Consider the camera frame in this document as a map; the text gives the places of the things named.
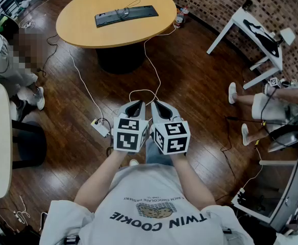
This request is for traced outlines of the grey device with round mesh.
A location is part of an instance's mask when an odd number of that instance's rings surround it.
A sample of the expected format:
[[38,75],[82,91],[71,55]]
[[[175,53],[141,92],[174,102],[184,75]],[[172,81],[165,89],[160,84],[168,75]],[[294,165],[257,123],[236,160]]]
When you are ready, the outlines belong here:
[[298,148],[298,131],[286,133],[275,139],[268,147],[268,152],[283,150],[284,148]]

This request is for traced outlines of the white power strip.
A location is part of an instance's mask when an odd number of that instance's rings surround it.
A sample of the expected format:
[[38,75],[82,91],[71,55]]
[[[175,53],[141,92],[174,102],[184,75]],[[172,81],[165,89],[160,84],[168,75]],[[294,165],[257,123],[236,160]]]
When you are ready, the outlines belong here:
[[110,130],[98,119],[94,119],[91,126],[103,137],[110,135]]

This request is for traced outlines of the white side table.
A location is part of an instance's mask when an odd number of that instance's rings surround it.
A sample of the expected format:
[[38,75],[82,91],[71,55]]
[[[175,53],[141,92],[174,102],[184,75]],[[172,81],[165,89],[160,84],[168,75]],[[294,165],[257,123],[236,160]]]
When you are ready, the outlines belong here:
[[283,57],[282,57],[282,48],[280,45],[276,45],[276,49],[273,52],[268,51],[268,49],[261,43],[258,39],[257,35],[264,36],[267,39],[271,39],[266,29],[257,21],[250,13],[245,11],[243,8],[239,8],[231,17],[229,22],[223,28],[221,33],[217,36],[214,42],[207,50],[207,54],[209,55],[215,47],[219,44],[222,38],[227,34],[228,30],[233,26],[238,26],[246,35],[250,37],[250,39],[259,47],[259,49],[265,54],[263,58],[261,58],[258,62],[254,63],[250,70],[254,70],[259,67],[261,64],[266,61],[270,61],[273,65],[272,68],[260,74],[253,80],[245,83],[243,85],[243,89],[248,89],[259,82],[273,76],[279,71],[283,70]]

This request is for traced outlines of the black keyboard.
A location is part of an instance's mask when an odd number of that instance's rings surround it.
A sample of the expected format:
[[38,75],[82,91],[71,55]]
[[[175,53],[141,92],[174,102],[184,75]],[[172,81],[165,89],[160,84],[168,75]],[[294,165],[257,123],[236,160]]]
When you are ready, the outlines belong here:
[[96,26],[103,27],[118,22],[159,16],[153,6],[139,6],[117,9],[95,16]]

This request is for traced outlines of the black round table pedestal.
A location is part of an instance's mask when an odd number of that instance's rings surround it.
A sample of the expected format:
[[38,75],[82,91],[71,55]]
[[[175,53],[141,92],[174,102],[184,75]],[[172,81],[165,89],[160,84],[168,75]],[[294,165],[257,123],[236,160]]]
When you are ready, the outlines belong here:
[[110,74],[128,74],[139,68],[145,58],[144,45],[134,43],[111,48],[97,48],[99,66]]

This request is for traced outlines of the clear bottle red label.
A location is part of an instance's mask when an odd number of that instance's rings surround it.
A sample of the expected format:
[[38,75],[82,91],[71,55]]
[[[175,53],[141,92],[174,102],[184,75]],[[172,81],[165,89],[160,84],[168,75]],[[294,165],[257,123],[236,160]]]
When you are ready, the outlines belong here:
[[178,11],[177,16],[176,16],[175,21],[174,21],[174,24],[173,24],[174,27],[176,29],[180,28],[183,24],[183,21],[184,21],[184,14],[183,14],[182,11]]

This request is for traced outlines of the black office chair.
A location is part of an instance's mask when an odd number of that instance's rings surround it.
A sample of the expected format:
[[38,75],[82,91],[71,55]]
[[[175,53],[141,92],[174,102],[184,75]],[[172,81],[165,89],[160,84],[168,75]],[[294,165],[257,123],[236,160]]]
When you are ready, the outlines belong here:
[[0,13],[0,34],[7,40],[11,40],[18,31],[18,24],[11,17]]

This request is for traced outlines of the person's right forearm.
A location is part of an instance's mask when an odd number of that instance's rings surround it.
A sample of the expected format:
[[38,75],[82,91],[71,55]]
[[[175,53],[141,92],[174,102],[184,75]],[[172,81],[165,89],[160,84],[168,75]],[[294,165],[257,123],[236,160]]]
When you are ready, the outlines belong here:
[[211,191],[195,172],[186,156],[174,154],[170,157],[178,174],[185,198],[198,210],[216,205]]

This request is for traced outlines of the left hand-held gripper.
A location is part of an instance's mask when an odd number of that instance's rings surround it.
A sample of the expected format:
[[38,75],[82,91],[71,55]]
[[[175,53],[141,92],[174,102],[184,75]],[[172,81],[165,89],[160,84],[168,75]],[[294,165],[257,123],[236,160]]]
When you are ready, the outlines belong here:
[[146,140],[148,120],[146,105],[142,100],[122,105],[114,118],[113,149],[138,153]]

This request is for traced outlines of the white open-front cabinet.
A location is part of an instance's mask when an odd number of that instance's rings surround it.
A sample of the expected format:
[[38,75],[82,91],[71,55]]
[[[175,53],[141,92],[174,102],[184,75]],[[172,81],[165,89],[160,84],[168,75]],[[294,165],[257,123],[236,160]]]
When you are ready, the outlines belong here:
[[298,160],[260,161],[256,176],[232,198],[232,205],[281,232],[298,213]]

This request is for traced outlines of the black bag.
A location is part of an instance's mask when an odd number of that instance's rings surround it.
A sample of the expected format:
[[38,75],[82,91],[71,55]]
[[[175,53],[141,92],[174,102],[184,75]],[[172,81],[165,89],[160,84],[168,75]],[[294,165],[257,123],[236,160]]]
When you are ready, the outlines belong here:
[[[243,20],[243,23],[253,34],[255,34],[256,38],[270,54],[272,54],[274,57],[279,57],[277,42],[272,37],[270,37],[261,26],[256,26],[246,19]],[[263,34],[253,31],[252,28],[260,29],[261,31],[263,31]]]

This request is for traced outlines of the person's blue jeans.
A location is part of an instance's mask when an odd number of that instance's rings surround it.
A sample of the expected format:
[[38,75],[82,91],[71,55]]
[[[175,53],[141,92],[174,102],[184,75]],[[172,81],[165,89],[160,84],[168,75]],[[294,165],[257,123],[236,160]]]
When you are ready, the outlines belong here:
[[146,158],[145,158],[146,164],[162,164],[162,165],[173,166],[173,162],[170,156],[162,154],[158,146],[150,136],[145,142],[145,150],[146,150]]

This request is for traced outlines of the person's white printed t-shirt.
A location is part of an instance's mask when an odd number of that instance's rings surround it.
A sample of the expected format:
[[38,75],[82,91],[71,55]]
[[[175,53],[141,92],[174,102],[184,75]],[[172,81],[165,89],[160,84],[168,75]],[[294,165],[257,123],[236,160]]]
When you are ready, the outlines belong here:
[[119,171],[96,212],[52,201],[40,245],[254,245],[227,206],[198,210],[175,169],[141,164]]

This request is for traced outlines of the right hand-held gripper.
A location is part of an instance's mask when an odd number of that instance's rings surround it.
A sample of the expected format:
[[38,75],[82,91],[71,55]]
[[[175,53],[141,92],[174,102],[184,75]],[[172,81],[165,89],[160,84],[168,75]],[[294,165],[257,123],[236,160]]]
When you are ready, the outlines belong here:
[[161,153],[186,153],[190,141],[188,122],[183,120],[172,105],[156,100],[151,103],[153,124],[150,133]]

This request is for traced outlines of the person's left forearm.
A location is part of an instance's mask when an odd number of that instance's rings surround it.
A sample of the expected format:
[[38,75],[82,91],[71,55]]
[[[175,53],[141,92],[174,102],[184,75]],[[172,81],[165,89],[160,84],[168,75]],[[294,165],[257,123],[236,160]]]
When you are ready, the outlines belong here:
[[95,212],[109,192],[127,152],[113,151],[78,190],[74,202]]

